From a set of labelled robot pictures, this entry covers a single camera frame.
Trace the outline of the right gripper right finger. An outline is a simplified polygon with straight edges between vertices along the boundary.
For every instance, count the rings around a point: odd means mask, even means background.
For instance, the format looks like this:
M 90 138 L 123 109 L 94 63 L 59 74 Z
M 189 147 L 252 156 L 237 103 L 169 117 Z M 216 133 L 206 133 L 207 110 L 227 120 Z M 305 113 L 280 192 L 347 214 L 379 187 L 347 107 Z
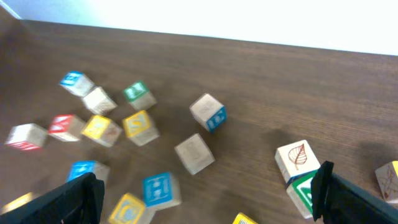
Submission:
M 333 173 L 325 161 L 311 181 L 312 216 L 324 224 L 397 224 L 397 209 Z

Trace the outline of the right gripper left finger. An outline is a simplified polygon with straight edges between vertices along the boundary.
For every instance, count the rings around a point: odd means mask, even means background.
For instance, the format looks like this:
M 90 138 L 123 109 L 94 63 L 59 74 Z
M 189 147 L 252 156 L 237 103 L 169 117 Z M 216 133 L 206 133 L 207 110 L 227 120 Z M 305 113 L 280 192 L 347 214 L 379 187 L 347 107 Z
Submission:
M 1 223 L 99 224 L 104 195 L 104 181 L 88 172 L 1 215 Z

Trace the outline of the yellow S block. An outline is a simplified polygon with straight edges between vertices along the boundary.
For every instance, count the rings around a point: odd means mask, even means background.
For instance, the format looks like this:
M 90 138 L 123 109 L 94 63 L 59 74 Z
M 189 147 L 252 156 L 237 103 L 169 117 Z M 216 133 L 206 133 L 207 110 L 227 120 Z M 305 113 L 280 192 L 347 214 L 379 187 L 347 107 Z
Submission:
M 244 213 L 238 213 L 233 221 L 233 224 L 258 224 Z
M 146 110 L 123 119 L 126 137 L 137 146 L 143 146 L 160 136 L 152 117 Z

